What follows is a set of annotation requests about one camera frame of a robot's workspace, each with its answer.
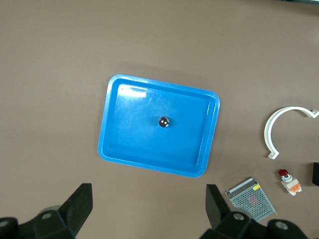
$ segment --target white curved clip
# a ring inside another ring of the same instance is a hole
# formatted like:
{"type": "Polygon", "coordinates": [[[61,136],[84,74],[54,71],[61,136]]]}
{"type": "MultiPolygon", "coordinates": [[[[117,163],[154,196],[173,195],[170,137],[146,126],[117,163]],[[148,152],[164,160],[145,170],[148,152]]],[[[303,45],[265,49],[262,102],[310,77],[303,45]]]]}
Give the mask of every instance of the white curved clip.
{"type": "Polygon", "coordinates": [[[266,123],[265,132],[264,132],[266,145],[271,152],[268,155],[268,157],[271,159],[275,159],[279,155],[279,152],[275,149],[273,142],[271,140],[271,129],[272,129],[276,119],[279,116],[281,116],[283,113],[285,113],[287,111],[292,111],[292,110],[301,111],[301,112],[305,113],[308,117],[311,117],[311,118],[316,118],[317,116],[319,116],[318,110],[310,111],[310,110],[307,110],[307,109],[302,108],[302,107],[293,107],[293,106],[282,108],[282,109],[276,111],[275,113],[273,113],[273,115],[270,116],[270,118],[268,119],[268,121],[266,123]]]}

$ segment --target metal mesh cover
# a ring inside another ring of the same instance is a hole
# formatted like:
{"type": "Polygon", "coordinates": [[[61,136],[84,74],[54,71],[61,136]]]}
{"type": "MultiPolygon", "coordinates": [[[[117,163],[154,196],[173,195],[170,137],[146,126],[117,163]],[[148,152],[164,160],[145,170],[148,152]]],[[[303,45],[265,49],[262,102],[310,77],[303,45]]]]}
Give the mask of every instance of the metal mesh cover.
{"type": "Polygon", "coordinates": [[[276,213],[257,181],[255,181],[254,185],[230,198],[230,201],[234,207],[248,211],[257,222],[272,213],[276,213]]]}

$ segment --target screw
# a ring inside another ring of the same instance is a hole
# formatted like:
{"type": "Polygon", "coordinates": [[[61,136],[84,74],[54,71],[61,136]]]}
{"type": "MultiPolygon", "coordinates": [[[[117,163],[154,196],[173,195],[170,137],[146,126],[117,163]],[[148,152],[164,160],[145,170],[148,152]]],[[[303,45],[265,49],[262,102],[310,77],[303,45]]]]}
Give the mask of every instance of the screw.
{"type": "Polygon", "coordinates": [[[234,214],[234,218],[235,218],[236,220],[239,220],[239,221],[242,221],[242,220],[245,219],[244,216],[241,215],[240,213],[235,213],[235,214],[234,214]]]}
{"type": "Polygon", "coordinates": [[[51,217],[51,213],[46,213],[42,216],[42,219],[48,219],[51,217]]]}
{"type": "Polygon", "coordinates": [[[276,226],[282,230],[288,230],[289,228],[286,223],[283,223],[281,221],[276,222],[276,226]]]}
{"type": "Polygon", "coordinates": [[[6,226],[8,224],[8,222],[7,221],[3,221],[3,222],[1,222],[0,223],[0,228],[2,228],[2,227],[4,227],[4,226],[6,226]]]}

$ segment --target blue plastic tray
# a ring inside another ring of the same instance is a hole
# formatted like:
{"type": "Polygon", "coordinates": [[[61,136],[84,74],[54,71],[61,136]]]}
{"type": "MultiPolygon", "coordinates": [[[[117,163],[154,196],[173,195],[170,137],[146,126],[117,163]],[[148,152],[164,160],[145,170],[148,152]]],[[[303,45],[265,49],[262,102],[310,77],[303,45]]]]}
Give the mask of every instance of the blue plastic tray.
{"type": "Polygon", "coordinates": [[[111,162],[201,176],[206,168],[219,112],[211,91],[134,76],[110,79],[98,145],[111,162]],[[168,127],[159,119],[167,117],[168,127]]]}

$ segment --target perforated metal casing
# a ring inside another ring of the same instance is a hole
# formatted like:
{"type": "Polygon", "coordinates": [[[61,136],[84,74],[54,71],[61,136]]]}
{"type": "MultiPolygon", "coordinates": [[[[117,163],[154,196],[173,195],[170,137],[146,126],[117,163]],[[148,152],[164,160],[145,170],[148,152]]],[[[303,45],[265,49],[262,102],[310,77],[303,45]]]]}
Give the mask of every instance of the perforated metal casing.
{"type": "Polygon", "coordinates": [[[226,195],[234,207],[248,211],[257,222],[276,213],[259,183],[252,177],[226,191],[226,195]]]}

